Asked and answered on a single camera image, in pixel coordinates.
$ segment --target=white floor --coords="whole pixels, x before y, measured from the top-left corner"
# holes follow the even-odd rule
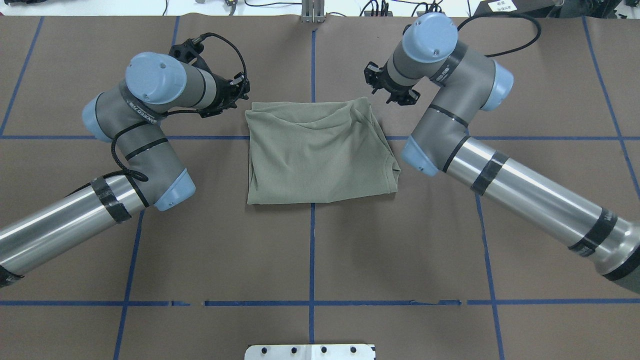
[[[170,16],[187,13],[202,13],[206,15],[228,15],[229,7],[223,0],[205,0],[199,4],[195,0],[48,0],[44,3],[26,5],[0,2],[0,12],[5,15],[162,15],[168,1],[166,14]],[[266,4],[275,1],[297,2],[299,0],[248,0],[250,4]],[[347,16],[358,16],[366,0],[325,0],[326,12],[340,12]],[[480,0],[470,0],[471,12],[476,10]],[[440,5],[444,12],[451,17],[467,17],[467,0],[443,0]],[[400,3],[391,0],[389,10],[394,16],[410,16],[414,4]],[[283,15],[300,14],[298,5],[274,5],[265,7],[249,7],[243,0],[234,15]],[[624,5],[618,6],[618,13],[630,18],[638,19],[640,10]]]

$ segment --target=folded cloth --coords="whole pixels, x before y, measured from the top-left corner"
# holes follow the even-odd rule
[[[247,204],[333,202],[397,192],[400,167],[366,97],[254,102]]]

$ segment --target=robotic arm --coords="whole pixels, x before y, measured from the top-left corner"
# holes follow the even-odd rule
[[[493,110],[506,98],[513,75],[458,41],[451,20],[427,13],[405,29],[387,63],[369,63],[365,80],[384,88],[390,101],[415,104],[412,90],[429,78],[440,90],[407,139],[402,158],[418,171],[445,172],[537,224],[578,255],[592,260],[599,274],[640,293],[640,229],[509,156],[467,134],[478,110]]]
[[[201,43],[209,36],[222,39],[238,53],[243,72],[233,80],[211,72],[200,57]],[[125,79],[83,110],[85,126],[99,140],[111,142],[111,153],[122,170],[97,177],[53,205],[0,229],[0,287],[150,204],[164,211],[192,196],[195,185],[160,121],[172,113],[209,117],[236,108],[238,99],[248,99],[245,74],[236,47],[213,33],[173,46],[170,55],[134,56]],[[167,112],[176,106],[195,110]],[[125,154],[128,168],[118,159],[116,146]]]

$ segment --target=gray-green cloth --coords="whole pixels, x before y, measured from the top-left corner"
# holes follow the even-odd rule
[[[332,202],[397,191],[400,167],[366,97],[254,102],[247,204]]]

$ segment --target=blue joint cap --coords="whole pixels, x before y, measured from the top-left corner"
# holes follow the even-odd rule
[[[419,172],[427,174],[428,176],[435,176],[435,174],[438,173],[438,168],[431,162],[424,151],[422,151],[412,136],[409,136],[406,140],[406,145],[402,150],[402,159],[407,162],[407,164],[415,167]]]
[[[491,111],[502,103],[506,99],[507,95],[511,92],[513,87],[513,74],[509,70],[498,64],[497,61],[493,61],[495,64],[495,78],[493,79],[493,88],[489,94],[489,98],[481,110]]]
[[[111,142],[111,139],[102,131],[102,128],[100,128],[98,118],[95,115],[95,106],[98,103],[99,97],[100,95],[94,97],[93,100],[82,109],[82,122],[84,122],[86,129],[89,130],[96,139],[103,142]]]
[[[155,105],[176,100],[187,86],[187,72],[178,60],[150,52],[131,59],[125,79],[133,96]]]
[[[417,62],[436,63],[449,56],[458,43],[458,29],[442,13],[426,13],[404,33],[404,52]]]
[[[184,169],[173,184],[169,186],[169,189],[160,196],[154,206],[160,211],[168,210],[190,198],[195,192],[196,186],[193,184],[187,169]]]

